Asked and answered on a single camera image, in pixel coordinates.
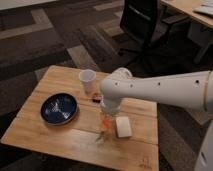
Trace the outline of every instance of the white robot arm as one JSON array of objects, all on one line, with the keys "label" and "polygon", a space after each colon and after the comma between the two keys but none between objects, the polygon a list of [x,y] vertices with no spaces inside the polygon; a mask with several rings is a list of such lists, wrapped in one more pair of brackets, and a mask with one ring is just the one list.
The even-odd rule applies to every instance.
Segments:
[{"label": "white robot arm", "polygon": [[[129,70],[119,68],[101,82],[101,109],[114,115],[122,98],[137,98],[180,107],[213,112],[213,73],[135,79]],[[213,121],[209,126],[196,162],[195,171],[213,170]]]}]

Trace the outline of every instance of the wooden tabletop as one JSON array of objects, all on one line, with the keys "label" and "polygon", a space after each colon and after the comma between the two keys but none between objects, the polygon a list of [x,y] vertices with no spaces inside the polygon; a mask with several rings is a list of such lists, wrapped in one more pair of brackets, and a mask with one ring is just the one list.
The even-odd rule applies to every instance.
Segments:
[{"label": "wooden tabletop", "polygon": [[161,0],[161,3],[175,10],[189,15],[199,23],[213,28],[213,18],[193,12],[196,7],[202,5],[204,0]]},{"label": "wooden tabletop", "polygon": [[12,8],[26,7],[37,4],[53,2],[57,0],[0,0],[0,11]]},{"label": "wooden tabletop", "polygon": [[[13,120],[1,143],[54,156],[74,159],[117,170],[159,170],[156,103],[124,99],[118,116],[128,116],[131,138],[117,138],[115,119],[105,141],[100,133],[101,110],[85,94],[78,80],[79,69],[52,66]],[[96,89],[107,74],[97,72]],[[42,103],[56,93],[75,96],[77,116],[62,126],[46,124],[40,115]]]}]

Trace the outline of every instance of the cup rim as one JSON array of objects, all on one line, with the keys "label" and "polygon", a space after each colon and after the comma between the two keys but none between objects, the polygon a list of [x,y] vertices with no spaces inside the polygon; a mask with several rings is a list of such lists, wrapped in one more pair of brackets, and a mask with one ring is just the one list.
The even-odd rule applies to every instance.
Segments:
[{"label": "cup rim", "polygon": [[[87,71],[93,73],[93,76],[92,76],[92,78],[91,78],[90,80],[84,80],[84,79],[81,78],[81,75],[82,75],[84,72],[87,72]],[[79,72],[78,78],[79,78],[80,81],[83,81],[83,82],[90,82],[90,81],[93,81],[93,80],[96,78],[96,72],[95,72],[94,70],[92,70],[92,69],[83,69],[83,70],[81,70],[81,71]]]}]

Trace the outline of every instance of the small object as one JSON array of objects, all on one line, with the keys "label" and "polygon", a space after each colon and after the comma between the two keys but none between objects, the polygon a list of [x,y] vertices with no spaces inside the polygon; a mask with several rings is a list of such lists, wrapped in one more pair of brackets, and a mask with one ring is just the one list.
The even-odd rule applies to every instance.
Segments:
[{"label": "small object", "polygon": [[213,7],[199,6],[194,9],[194,12],[209,15],[210,17],[213,17]]},{"label": "small object", "polygon": [[104,118],[102,119],[101,126],[100,126],[101,132],[100,132],[98,138],[96,139],[96,141],[99,141],[99,140],[105,138],[105,134],[109,130],[109,124],[110,124],[109,115],[104,114]]},{"label": "small object", "polygon": [[79,73],[79,79],[81,80],[86,93],[90,93],[93,90],[95,78],[96,73],[91,69],[85,69]]},{"label": "small object", "polygon": [[49,124],[62,125],[69,122],[77,113],[77,101],[66,93],[49,97],[41,107],[41,116]]},{"label": "small object", "polygon": [[132,136],[132,129],[127,116],[116,117],[116,126],[119,138]]},{"label": "small object", "polygon": [[101,102],[101,94],[100,93],[94,93],[92,96],[92,101],[95,103]]}]

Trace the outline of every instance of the chair wheel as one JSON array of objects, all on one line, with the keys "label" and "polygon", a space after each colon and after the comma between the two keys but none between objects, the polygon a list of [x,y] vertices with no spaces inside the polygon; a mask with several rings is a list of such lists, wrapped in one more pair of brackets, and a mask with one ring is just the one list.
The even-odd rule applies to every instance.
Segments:
[{"label": "chair wheel", "polygon": [[119,55],[119,56],[123,56],[124,53],[120,50],[120,51],[118,52],[118,55]]}]

